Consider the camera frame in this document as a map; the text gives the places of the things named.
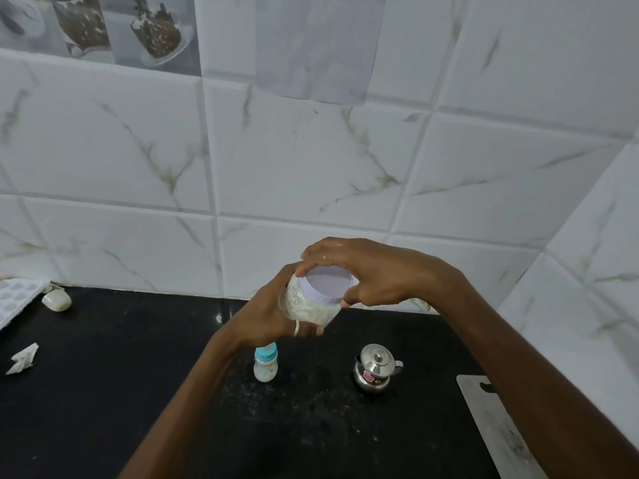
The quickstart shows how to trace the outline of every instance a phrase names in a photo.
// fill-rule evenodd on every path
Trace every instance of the tiled wall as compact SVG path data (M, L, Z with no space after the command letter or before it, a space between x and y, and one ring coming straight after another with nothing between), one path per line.
M253 86L254 0L195 0L203 77L0 50L0 273L249 297L366 236L497 306L639 125L637 9L387 0L355 108Z
M639 447L639 144L628 144L500 306Z

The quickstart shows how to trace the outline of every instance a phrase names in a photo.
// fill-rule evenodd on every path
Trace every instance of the metal kettle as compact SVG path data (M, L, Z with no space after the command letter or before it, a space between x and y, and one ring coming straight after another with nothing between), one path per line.
M365 392L379 394L388 386L390 377L398 374L403 368L404 363L395 361L384 346L369 344L355 357L353 377Z

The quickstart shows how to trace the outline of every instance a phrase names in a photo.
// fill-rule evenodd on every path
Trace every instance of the person's right hand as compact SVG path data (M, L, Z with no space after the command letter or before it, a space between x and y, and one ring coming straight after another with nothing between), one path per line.
M302 259L295 271L298 277L318 265L338 265L357 278L359 283L346 292L342 305L389 305L418 297L438 307L467 283L441 258L368 239L327 237L307 247Z

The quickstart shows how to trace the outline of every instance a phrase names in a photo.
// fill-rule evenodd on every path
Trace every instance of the plastic jar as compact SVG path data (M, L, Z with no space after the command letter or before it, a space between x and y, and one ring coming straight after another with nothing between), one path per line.
M352 285L352 275L336 265L316 267L304 277L293 276L284 294L284 312L291 319L326 326L342 309L342 297Z
M271 343L261 348L255 348L255 364L253 374L259 381L266 383L277 374L277 345Z

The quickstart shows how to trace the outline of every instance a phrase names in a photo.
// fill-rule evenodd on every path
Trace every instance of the person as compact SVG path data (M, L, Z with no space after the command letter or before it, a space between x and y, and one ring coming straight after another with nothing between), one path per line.
M292 336L279 298L293 274L339 265L359 283L343 306L390 305L416 297L437 310L495 386L550 479L639 478L639 452L615 426L442 259L365 239L325 238L285 265L204 348L180 389L140 443L120 479L180 477L189 440L236 352ZM298 336L322 328L299 323Z

